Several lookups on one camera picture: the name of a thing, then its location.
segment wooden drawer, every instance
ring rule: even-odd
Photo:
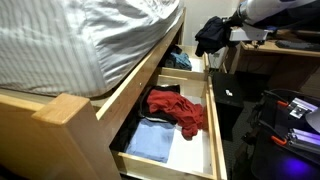
[[[198,57],[195,55],[197,47],[183,45],[178,46],[182,49],[182,52],[188,54],[189,60],[192,65],[192,70],[188,71],[163,67],[161,68],[160,74],[167,74],[169,76],[175,77],[185,77],[195,80],[206,80],[210,68],[208,54],[204,53],[202,57]]]
[[[204,107],[203,130],[192,141],[174,140],[167,163],[112,151],[119,172],[141,179],[227,179],[211,82],[210,77],[201,81],[154,74],[149,84],[180,84],[181,95],[201,102]],[[196,148],[185,148],[184,143]]]

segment blue folded cloth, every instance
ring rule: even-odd
[[[184,69],[184,70],[191,70],[192,65],[189,60],[189,56],[186,53],[170,53],[169,58],[165,62],[165,67],[168,68],[176,68],[176,69]]]
[[[125,153],[166,163],[175,126],[141,119]]]

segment dark clothing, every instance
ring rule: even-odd
[[[172,52],[166,60],[165,67],[191,71],[192,65],[186,53],[176,54]]]
[[[229,42],[230,32],[230,26],[226,26],[219,17],[209,19],[195,36],[199,42],[195,54],[201,57],[204,52],[213,54],[226,45],[235,46],[237,43]]]

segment clothing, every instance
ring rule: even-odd
[[[138,124],[140,123],[140,117],[137,115],[139,110],[139,104],[136,102],[131,111],[117,132],[116,136],[110,144],[110,148],[115,151],[124,152],[130,143],[134,132],[136,131]]]
[[[161,110],[177,119],[178,125],[182,127],[184,137],[195,136],[198,129],[202,128],[202,106],[192,104],[178,93],[152,90],[147,103],[151,113]]]
[[[175,119],[172,115],[167,114],[161,110],[157,112],[150,113],[149,104],[147,103],[148,96],[151,90],[156,89],[159,91],[171,91],[180,93],[180,85],[170,85],[170,86],[153,86],[148,87],[146,92],[143,94],[140,100],[140,109],[139,115],[140,117],[146,118],[150,121],[157,121],[157,122],[170,122],[171,124],[176,124],[177,119]]]
[[[186,53],[177,54],[174,52],[170,53],[169,58],[165,62],[165,67],[175,68],[175,69],[183,69],[183,70],[191,70],[192,65],[189,60],[189,56]]]
[[[125,153],[166,163],[175,126],[141,119]]]
[[[201,57],[204,52],[213,54],[226,45],[229,47],[237,45],[238,42],[229,42],[230,32],[229,26],[225,26],[219,17],[209,19],[195,36],[199,42],[195,54]]]

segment mattress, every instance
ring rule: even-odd
[[[0,87],[97,97],[175,25],[178,0],[0,0]]]

